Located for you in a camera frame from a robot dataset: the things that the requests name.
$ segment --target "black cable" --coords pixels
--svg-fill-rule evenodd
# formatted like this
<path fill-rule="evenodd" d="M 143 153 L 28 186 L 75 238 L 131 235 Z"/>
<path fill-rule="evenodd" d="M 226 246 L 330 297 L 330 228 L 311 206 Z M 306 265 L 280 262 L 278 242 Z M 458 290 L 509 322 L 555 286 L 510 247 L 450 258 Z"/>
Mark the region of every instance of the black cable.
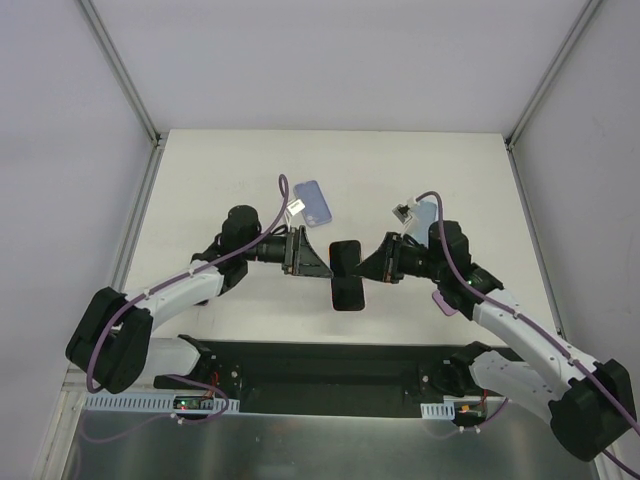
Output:
<path fill-rule="evenodd" d="M 271 231 L 271 235 L 284 235 L 289 232 L 289 227 L 286 225 L 280 225 Z"/>
<path fill-rule="evenodd" d="M 424 245 L 422 245 L 421 243 L 419 243 L 415 238 L 413 238 L 411 235 L 405 235 L 404 236 L 404 240 L 406 243 L 408 243 L 409 245 L 411 245 L 412 247 L 424 247 Z"/>

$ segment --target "metal sheet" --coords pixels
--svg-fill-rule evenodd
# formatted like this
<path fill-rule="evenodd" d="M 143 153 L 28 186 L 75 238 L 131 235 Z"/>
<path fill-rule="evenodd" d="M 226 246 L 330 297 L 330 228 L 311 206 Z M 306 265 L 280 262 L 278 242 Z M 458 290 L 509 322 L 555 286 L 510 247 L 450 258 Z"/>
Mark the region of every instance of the metal sheet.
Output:
<path fill-rule="evenodd" d="M 84 415 L 87 434 L 105 437 L 153 414 Z M 160 419 L 104 445 L 76 435 L 63 478 L 593 478 L 589 464 L 566 453 L 548 426 L 516 405 L 479 435 L 438 438 L 451 431 L 449 422 L 404 419 L 230 415 L 199 426 Z"/>

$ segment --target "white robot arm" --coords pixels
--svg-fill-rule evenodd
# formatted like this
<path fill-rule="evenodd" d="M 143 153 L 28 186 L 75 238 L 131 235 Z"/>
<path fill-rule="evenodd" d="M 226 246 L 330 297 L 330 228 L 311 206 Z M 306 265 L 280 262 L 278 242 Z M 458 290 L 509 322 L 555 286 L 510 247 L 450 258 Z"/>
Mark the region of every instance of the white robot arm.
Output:
<path fill-rule="evenodd" d="M 427 195 L 438 199 L 431 224 L 426 210 L 417 208 Z M 388 232 L 355 273 L 385 283 L 398 283 L 404 275 L 430 279 L 449 308 L 494 333 L 522 360 L 509 361 L 474 342 L 430 375 L 431 387 L 458 397 L 478 387 L 500 393 L 548 423 L 574 456 L 592 460 L 637 427 L 627 370 L 615 360 L 599 363 L 529 318 L 498 279 L 472 263 L 468 238 L 457 222 L 442 219 L 441 204 L 429 192 L 396 207 L 405 227 L 430 225 L 428 237 L 418 241 Z"/>

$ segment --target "white table surface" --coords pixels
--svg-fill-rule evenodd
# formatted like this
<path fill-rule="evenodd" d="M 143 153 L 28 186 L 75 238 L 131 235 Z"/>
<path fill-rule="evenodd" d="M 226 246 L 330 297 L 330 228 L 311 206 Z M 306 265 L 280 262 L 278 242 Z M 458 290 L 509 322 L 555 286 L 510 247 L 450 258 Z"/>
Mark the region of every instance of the white table surface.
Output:
<path fill-rule="evenodd" d="M 475 262 L 502 280 L 526 310 L 554 329 L 503 140 L 496 134 L 173 130 L 160 164 L 127 280 L 151 285 L 185 268 L 220 231 L 230 208 L 254 206 L 263 226 L 290 187 L 315 179 L 333 215 L 309 228 L 328 264 L 329 244 L 357 239 L 363 258 L 387 231 L 391 209 L 426 190 L 440 192 L 445 217 L 460 222 Z M 461 314 L 442 315 L 434 285 L 365 280 L 366 308 L 336 312 L 329 280 L 285 276 L 279 265 L 250 263 L 233 290 L 193 307 L 155 336 L 372 344 L 503 345 Z"/>

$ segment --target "metal frame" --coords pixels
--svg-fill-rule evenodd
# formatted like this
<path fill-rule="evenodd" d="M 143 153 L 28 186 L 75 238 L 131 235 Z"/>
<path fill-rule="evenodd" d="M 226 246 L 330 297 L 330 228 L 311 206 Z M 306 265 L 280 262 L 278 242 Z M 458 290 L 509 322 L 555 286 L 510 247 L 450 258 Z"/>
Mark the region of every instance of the metal frame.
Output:
<path fill-rule="evenodd" d="M 604 1 L 605 0 L 587 0 L 578 15 L 578 18 L 575 20 L 570 31 L 562 42 L 558 52 L 551 61 L 551 64 L 544 72 L 533 95 L 525 106 L 512 130 L 512 133 L 508 136 L 506 141 L 509 160 L 513 169 L 513 175 L 521 198 L 527 225 L 530 230 L 536 258 L 541 269 L 545 290 L 550 299 L 554 321 L 560 328 L 561 319 L 558 313 L 553 289 L 549 282 L 544 257 L 540 250 L 535 222 L 531 214 L 531 208 L 527 199 L 526 191 L 518 173 L 517 164 L 512 155 L 512 151 L 514 145 L 526 129 L 529 121 L 546 97 L 550 88 L 553 86 L 554 80 L 563 69 L 570 54 L 574 51 L 579 40 L 582 38 L 588 26 L 604 4 Z M 88 26 L 100 50 L 102 51 L 105 61 L 109 65 L 116 81 L 122 89 L 123 95 L 129 102 L 129 105 L 138 118 L 141 127 L 153 145 L 153 152 L 147 162 L 147 167 L 140 183 L 138 194 L 129 215 L 126 231 L 118 250 L 117 261 L 112 276 L 111 284 L 116 288 L 122 288 L 125 284 L 127 273 L 131 265 L 131 260 L 135 251 L 144 214 L 149 203 L 149 198 L 158 172 L 167 136 L 166 134 L 160 134 L 160 132 L 158 132 L 138 90 L 129 76 L 127 68 L 122 61 L 122 58 L 120 57 L 115 44 L 104 25 L 104 22 L 100 18 L 93 1 L 75 0 L 75 2 L 87 21 Z M 150 390 L 155 389 L 152 385 L 148 384 L 135 384 L 131 389 L 131 391 L 142 392 L 149 392 Z M 69 456 L 71 442 L 85 397 L 84 373 L 79 369 L 72 367 L 68 370 L 67 376 L 65 377 L 56 407 L 55 416 L 51 421 L 49 430 L 45 437 L 45 444 L 36 466 L 35 478 L 46 480 L 61 478 Z M 614 453 L 617 453 L 615 444 L 612 446 L 612 450 Z M 618 467 L 613 465 L 608 459 L 603 459 L 602 456 L 600 456 L 595 460 L 594 465 L 601 479 L 622 479 L 622 475 Z"/>
<path fill-rule="evenodd" d="M 547 294 L 547 298 L 549 299 L 549 307 L 551 308 L 553 322 L 556 325 L 558 333 L 564 337 L 564 327 L 562 325 L 562 319 L 560 318 L 560 310 L 558 309 L 558 302 L 556 301 L 556 296 L 553 293 L 553 288 L 551 288 L 549 270 L 547 269 L 547 264 L 544 260 L 544 256 L 542 255 L 542 250 L 540 249 L 538 230 L 536 228 L 533 214 L 531 213 L 531 204 L 529 203 L 529 197 L 527 196 L 522 178 L 520 177 L 520 172 L 518 172 L 518 166 L 516 164 L 515 158 L 513 157 L 513 152 L 510 149 L 507 149 L 507 155 L 509 156 L 509 163 L 511 164 L 513 178 L 516 182 L 516 189 L 518 190 L 518 195 L 520 196 L 520 203 L 522 204 L 524 218 L 527 222 L 527 227 L 529 228 L 529 236 L 531 237 L 531 243 L 533 244 L 533 251 L 535 252 L 536 260 L 538 261 L 538 267 L 540 268 L 542 284 L 544 285 L 544 290 Z"/>
<path fill-rule="evenodd" d="M 513 150 L 514 145 L 522 136 L 522 132 L 527 127 L 531 117 L 546 97 L 549 89 L 553 86 L 555 79 L 562 70 L 562 67 L 567 63 L 569 56 L 573 53 L 576 45 L 586 32 L 589 25 L 591 25 L 591 22 L 596 17 L 596 14 L 600 11 L 600 7 L 604 3 L 605 0 L 587 0 L 587 3 L 582 7 L 582 10 L 578 14 L 578 18 L 573 22 L 569 33 L 560 45 L 560 48 L 553 57 L 553 60 L 551 60 L 551 64 L 547 67 L 544 75 L 542 75 L 540 83 L 538 83 L 533 95 L 529 99 L 529 102 L 525 106 L 520 118 L 516 122 L 515 127 L 507 138 L 507 147 L 509 150 Z"/>
<path fill-rule="evenodd" d="M 91 33 L 93 34 L 96 43 L 100 47 L 100 50 L 102 50 L 104 59 L 109 64 L 109 68 L 111 69 L 113 76 L 118 82 L 118 85 L 120 85 L 122 93 L 129 102 L 133 112 L 136 114 L 140 125 L 146 132 L 152 144 L 156 145 L 160 138 L 160 133 L 155 127 L 149 112 L 145 108 L 142 98 L 140 98 L 140 94 L 133 84 L 133 81 L 129 76 L 129 72 L 124 66 L 122 58 L 120 58 L 120 54 L 118 53 L 118 50 L 116 50 L 113 40 L 111 40 L 111 36 L 104 26 L 93 1 L 76 0 L 76 3 L 91 29 Z"/>

